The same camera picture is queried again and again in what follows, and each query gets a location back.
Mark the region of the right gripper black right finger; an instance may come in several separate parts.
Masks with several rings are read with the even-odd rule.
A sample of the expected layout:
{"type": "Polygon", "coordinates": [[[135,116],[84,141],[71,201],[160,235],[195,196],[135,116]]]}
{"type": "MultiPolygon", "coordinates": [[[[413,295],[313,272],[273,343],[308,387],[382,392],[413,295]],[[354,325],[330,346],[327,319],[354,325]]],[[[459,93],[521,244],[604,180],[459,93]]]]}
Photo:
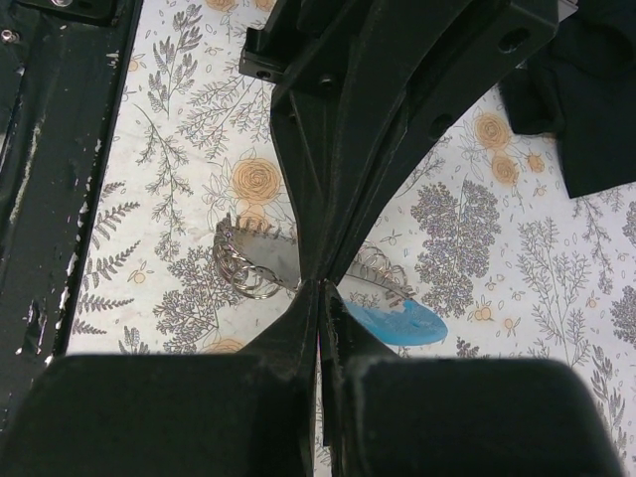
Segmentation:
{"type": "Polygon", "coordinates": [[[324,441],[336,476],[618,476],[579,376],[537,358],[402,358],[321,286],[324,441]]]}

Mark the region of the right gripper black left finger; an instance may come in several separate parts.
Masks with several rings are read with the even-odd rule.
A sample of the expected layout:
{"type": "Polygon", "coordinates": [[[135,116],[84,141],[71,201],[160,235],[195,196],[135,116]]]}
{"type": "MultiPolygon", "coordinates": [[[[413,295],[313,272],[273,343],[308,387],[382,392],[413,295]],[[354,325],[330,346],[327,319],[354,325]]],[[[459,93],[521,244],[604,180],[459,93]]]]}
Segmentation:
{"type": "Polygon", "coordinates": [[[232,354],[75,355],[35,381],[5,476],[309,476],[318,285],[232,354]]]}

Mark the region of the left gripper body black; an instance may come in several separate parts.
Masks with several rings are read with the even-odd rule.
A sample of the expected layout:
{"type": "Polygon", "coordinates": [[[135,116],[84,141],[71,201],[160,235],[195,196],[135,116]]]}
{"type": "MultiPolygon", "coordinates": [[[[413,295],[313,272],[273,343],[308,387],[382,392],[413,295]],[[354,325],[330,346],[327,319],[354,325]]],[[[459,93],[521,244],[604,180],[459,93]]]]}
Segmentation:
{"type": "Polygon", "coordinates": [[[276,86],[274,95],[335,96],[377,80],[368,25],[374,1],[279,1],[265,26],[249,28],[239,72],[276,86]]]}

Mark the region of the black cloth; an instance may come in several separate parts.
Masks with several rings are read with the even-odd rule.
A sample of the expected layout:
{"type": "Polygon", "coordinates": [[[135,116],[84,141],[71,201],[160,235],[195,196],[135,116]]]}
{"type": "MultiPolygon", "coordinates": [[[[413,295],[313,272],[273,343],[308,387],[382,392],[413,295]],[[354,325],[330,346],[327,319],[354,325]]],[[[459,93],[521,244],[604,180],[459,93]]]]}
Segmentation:
{"type": "Polygon", "coordinates": [[[515,133],[556,138],[570,197],[634,182],[634,2],[578,2],[499,90],[515,133]]]}

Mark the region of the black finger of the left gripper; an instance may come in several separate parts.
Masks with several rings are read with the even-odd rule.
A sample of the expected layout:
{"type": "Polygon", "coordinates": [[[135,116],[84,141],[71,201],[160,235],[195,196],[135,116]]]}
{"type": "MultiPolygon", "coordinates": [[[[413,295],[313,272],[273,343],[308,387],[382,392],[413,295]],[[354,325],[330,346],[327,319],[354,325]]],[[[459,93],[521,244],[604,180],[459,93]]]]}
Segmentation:
{"type": "Polygon", "coordinates": [[[298,226],[304,279],[338,283],[358,202],[358,166],[344,155],[341,116],[351,93],[289,92],[271,100],[271,135],[298,226]]]}
{"type": "Polygon", "coordinates": [[[377,1],[368,25],[377,80],[348,89],[344,155],[358,166],[349,264],[377,216],[444,132],[546,44],[555,1],[377,1]]]}

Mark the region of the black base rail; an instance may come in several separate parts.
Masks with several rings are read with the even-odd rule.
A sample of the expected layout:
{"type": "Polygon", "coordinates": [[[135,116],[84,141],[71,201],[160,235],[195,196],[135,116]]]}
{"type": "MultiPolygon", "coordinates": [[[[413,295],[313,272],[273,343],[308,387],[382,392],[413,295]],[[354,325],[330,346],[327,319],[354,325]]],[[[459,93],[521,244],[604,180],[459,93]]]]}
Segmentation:
{"type": "Polygon", "coordinates": [[[142,5],[1,5],[1,425],[66,350],[142,5]]]}

